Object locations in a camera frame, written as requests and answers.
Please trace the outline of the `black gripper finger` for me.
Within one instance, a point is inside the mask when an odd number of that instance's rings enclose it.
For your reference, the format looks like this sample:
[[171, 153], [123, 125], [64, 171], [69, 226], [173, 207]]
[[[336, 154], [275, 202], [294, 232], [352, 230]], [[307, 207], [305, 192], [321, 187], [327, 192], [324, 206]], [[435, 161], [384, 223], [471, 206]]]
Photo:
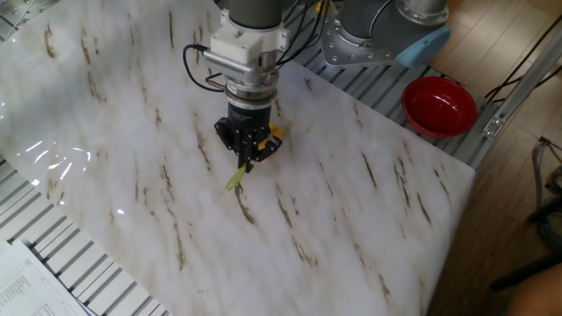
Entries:
[[225, 147], [238, 157], [237, 168], [244, 167], [247, 163], [247, 142], [244, 131], [235, 127], [227, 118], [219, 119], [214, 124], [214, 128]]
[[246, 163], [246, 171], [251, 172], [255, 164], [264, 162], [270, 156], [275, 154], [282, 144], [283, 138], [269, 135], [265, 140], [253, 146], [252, 152], [249, 155], [249, 161]]

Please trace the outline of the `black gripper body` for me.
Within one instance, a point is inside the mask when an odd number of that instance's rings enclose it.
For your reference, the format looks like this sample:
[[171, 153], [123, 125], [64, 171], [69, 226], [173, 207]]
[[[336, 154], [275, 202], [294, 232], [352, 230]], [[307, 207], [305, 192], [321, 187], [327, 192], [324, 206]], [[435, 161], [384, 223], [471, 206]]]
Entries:
[[258, 156], [258, 143], [267, 138], [271, 107], [245, 109], [228, 104], [227, 121], [234, 136], [233, 150], [244, 158]]

